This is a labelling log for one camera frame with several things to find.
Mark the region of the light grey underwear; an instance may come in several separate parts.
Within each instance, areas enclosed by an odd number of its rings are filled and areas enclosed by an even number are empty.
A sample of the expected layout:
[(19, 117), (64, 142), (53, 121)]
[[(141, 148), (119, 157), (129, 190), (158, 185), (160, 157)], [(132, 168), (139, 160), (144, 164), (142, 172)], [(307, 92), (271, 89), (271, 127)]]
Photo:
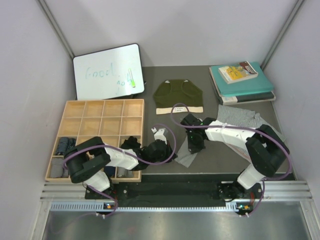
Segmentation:
[(181, 145), (180, 149), (177, 152), (177, 158), (174, 160), (180, 164), (183, 165), (186, 168), (189, 168), (190, 165), (193, 163), (197, 156), (197, 153), (191, 153), (188, 149), (188, 139), (186, 138)]

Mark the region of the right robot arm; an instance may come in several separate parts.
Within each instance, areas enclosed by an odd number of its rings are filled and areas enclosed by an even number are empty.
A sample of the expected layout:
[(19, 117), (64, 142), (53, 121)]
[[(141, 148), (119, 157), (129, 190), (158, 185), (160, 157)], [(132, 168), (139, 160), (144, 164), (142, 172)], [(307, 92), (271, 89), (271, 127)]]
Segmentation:
[(220, 198), (231, 201), (245, 198), (252, 187), (272, 178), (290, 154), (274, 130), (263, 124), (258, 128), (238, 127), (207, 117), (204, 120), (189, 113), (181, 122), (187, 133), (187, 146), (192, 154), (205, 148), (205, 141), (221, 142), (244, 150), (250, 164), (232, 183), (217, 186)]

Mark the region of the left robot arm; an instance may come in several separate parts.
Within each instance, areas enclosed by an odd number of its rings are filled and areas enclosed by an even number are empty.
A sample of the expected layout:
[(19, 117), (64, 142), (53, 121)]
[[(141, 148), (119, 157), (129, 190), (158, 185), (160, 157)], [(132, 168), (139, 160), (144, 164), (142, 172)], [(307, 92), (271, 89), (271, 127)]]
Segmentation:
[(149, 145), (141, 146), (136, 137), (130, 136), (120, 147), (114, 147), (95, 136), (70, 148), (64, 154), (62, 167), (68, 171), (73, 184), (84, 183), (90, 192), (106, 199), (113, 196), (114, 186), (103, 168), (137, 172), (169, 163), (176, 157), (175, 149), (165, 137), (157, 137)]

